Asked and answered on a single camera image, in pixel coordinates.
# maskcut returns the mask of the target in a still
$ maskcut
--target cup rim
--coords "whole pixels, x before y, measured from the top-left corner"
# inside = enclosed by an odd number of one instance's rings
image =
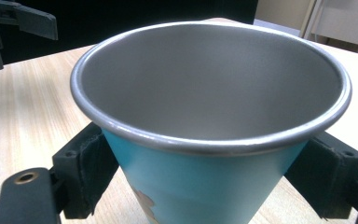
[[[186,25],[236,27],[240,29],[250,29],[257,32],[264,32],[290,38],[324,58],[337,71],[337,75],[341,80],[341,93],[336,102],[321,116],[310,120],[309,122],[303,123],[302,125],[296,126],[295,128],[256,137],[230,140],[189,139],[173,137],[159,133],[151,133],[145,130],[137,129],[105,114],[103,111],[99,110],[96,105],[87,97],[83,89],[83,84],[81,83],[82,72],[87,61],[90,60],[93,55],[98,54],[98,51],[103,49],[105,46],[114,44],[115,42],[118,42],[120,39],[129,35],[164,27]],[[231,23],[224,21],[179,21],[162,23],[134,29],[123,34],[110,37],[102,43],[97,44],[92,49],[88,50],[77,61],[72,71],[70,87],[73,98],[82,112],[101,128],[106,129],[108,132],[114,133],[119,137],[125,138],[144,147],[161,149],[174,153],[229,157],[266,153],[287,148],[288,146],[309,140],[312,138],[312,136],[326,130],[328,127],[333,125],[344,114],[351,102],[352,92],[351,81],[347,71],[337,59],[335,59],[324,49],[321,49],[309,41],[280,31],[243,23]]]

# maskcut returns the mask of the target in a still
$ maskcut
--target table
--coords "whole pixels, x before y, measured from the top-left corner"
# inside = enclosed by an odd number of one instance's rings
[[[328,132],[358,150],[358,54],[321,46],[333,54],[351,75],[353,97],[347,113]],[[0,186],[15,173],[52,166],[51,157],[90,120],[77,108],[69,77],[77,59],[90,47],[5,66],[0,71]],[[328,223],[354,223],[348,220]],[[147,223],[119,169],[95,216],[62,223]],[[251,223],[327,223],[283,177]]]

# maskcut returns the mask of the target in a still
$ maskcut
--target cup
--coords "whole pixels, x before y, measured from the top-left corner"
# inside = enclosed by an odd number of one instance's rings
[[[307,141],[344,113],[351,82],[297,37],[187,21],[95,46],[71,91],[150,223],[246,223]]]

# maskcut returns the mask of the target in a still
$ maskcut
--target metal cup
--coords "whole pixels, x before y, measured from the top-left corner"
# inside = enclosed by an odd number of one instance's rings
[[[116,35],[71,89],[151,223],[246,223],[351,99],[343,67],[297,37],[210,21]]]

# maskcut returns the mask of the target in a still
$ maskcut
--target wooden table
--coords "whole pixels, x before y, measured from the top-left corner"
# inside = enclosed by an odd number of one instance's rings
[[[52,155],[90,120],[77,108],[69,77],[77,59],[90,47],[30,61],[0,71],[0,186],[9,176],[28,168],[52,166]],[[329,133],[358,150],[358,54],[323,47],[341,61],[351,75],[353,98],[343,118]],[[328,223],[354,223],[349,220]],[[127,181],[118,170],[97,205],[95,216],[63,223],[147,223]],[[278,184],[251,223],[327,223],[320,220],[287,182]]]

